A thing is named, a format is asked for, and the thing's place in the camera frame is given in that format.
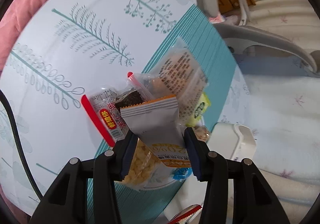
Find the snack package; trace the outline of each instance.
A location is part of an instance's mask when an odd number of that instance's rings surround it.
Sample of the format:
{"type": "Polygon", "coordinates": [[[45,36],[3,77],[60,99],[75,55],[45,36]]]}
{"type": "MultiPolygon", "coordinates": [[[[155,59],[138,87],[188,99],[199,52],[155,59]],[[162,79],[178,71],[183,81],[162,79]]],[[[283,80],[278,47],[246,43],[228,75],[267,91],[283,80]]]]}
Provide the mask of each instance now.
{"type": "Polygon", "coordinates": [[[130,130],[168,167],[191,167],[178,125],[175,96],[121,108],[130,130]]]}
{"type": "Polygon", "coordinates": [[[135,189],[139,188],[139,186],[150,178],[155,166],[159,163],[161,163],[161,161],[141,140],[138,140],[129,173],[121,184],[135,189]]]}
{"type": "Polygon", "coordinates": [[[116,142],[125,138],[129,127],[116,108],[115,101],[116,92],[110,88],[103,87],[97,93],[89,96],[92,108],[116,142]]]}
{"type": "Polygon", "coordinates": [[[145,100],[141,97],[139,92],[135,89],[131,89],[130,91],[117,95],[115,106],[120,112],[121,107],[141,104],[143,101],[145,100]]]}
{"type": "Polygon", "coordinates": [[[210,100],[207,97],[207,95],[203,92],[186,126],[190,126],[190,127],[195,126],[198,123],[198,121],[201,119],[202,114],[207,110],[209,106],[211,106],[210,100]]]}
{"type": "Polygon", "coordinates": [[[194,112],[207,78],[199,63],[181,38],[152,68],[150,74],[159,77],[170,92],[177,97],[179,122],[185,125],[194,112]]]}
{"type": "Polygon", "coordinates": [[[151,74],[128,73],[130,84],[141,94],[145,101],[172,95],[159,77],[151,74]]]}
{"type": "Polygon", "coordinates": [[[192,127],[192,129],[199,141],[207,142],[209,140],[211,133],[204,125],[192,127]]]}

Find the teal table mat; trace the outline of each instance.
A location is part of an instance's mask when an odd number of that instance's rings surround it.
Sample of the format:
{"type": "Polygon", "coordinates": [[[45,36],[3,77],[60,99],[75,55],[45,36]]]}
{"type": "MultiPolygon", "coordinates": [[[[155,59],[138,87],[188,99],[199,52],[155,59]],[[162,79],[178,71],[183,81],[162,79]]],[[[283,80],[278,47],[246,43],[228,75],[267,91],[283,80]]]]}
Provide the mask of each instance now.
{"type": "MultiPolygon", "coordinates": [[[[181,37],[190,51],[201,64],[208,77],[205,89],[212,105],[204,114],[207,128],[211,131],[217,122],[228,95],[236,62],[215,28],[198,7],[193,5],[178,21],[160,47],[148,62],[143,73],[148,73],[157,61],[181,37]]],[[[95,157],[110,149],[103,140],[95,157]]],[[[175,182],[167,187],[152,191],[136,191],[126,186],[115,184],[118,207],[123,224],[151,224],[164,210],[183,183],[175,182]]],[[[88,219],[94,223],[93,216],[93,181],[88,181],[88,219]]]]}

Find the black cable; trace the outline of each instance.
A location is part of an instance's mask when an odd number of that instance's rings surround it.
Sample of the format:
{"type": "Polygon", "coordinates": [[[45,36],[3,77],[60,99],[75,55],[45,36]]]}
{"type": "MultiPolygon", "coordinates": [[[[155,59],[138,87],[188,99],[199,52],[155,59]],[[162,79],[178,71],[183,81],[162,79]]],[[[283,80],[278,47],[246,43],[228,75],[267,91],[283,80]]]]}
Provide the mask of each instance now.
{"type": "Polygon", "coordinates": [[[18,129],[17,129],[17,125],[16,125],[16,121],[14,119],[14,115],[13,115],[12,109],[10,107],[10,104],[9,104],[7,98],[2,93],[1,90],[0,90],[0,102],[2,103],[2,105],[4,106],[4,109],[7,112],[7,115],[8,115],[9,121],[10,121],[10,125],[11,125],[11,129],[12,129],[12,134],[13,134],[13,137],[14,137],[14,141],[16,143],[16,147],[17,147],[18,154],[20,156],[24,171],[26,172],[26,175],[27,175],[27,177],[29,179],[29,182],[30,182],[32,188],[34,189],[36,195],[41,200],[43,196],[42,196],[42,194],[41,194],[41,192],[40,192],[40,190],[39,190],[39,188],[38,188],[38,186],[37,186],[37,184],[35,182],[35,179],[33,178],[32,174],[31,174],[31,171],[30,171],[30,168],[28,166],[26,157],[24,156],[22,145],[21,145],[21,141],[20,141],[20,137],[19,137],[19,133],[18,133],[18,129]]]}

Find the white lid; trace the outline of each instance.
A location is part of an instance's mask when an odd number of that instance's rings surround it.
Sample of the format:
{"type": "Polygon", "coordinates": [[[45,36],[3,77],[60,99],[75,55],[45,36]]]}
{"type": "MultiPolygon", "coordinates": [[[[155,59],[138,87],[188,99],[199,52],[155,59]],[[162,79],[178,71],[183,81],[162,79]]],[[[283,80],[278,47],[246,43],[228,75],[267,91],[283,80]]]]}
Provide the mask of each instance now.
{"type": "Polygon", "coordinates": [[[207,145],[224,158],[236,161],[252,159],[256,151],[250,128],[240,124],[217,123],[207,145]]]}

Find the red label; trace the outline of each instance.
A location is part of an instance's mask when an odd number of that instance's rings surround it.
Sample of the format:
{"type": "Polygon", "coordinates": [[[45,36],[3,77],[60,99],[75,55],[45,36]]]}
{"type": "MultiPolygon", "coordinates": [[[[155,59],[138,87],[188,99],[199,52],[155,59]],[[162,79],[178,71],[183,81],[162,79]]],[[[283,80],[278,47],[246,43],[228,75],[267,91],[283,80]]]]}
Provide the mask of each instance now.
{"type": "Polygon", "coordinates": [[[109,114],[107,109],[105,109],[105,108],[101,109],[99,113],[100,113],[104,123],[106,124],[106,126],[110,130],[117,128],[116,122],[113,120],[112,116],[109,114]]]}

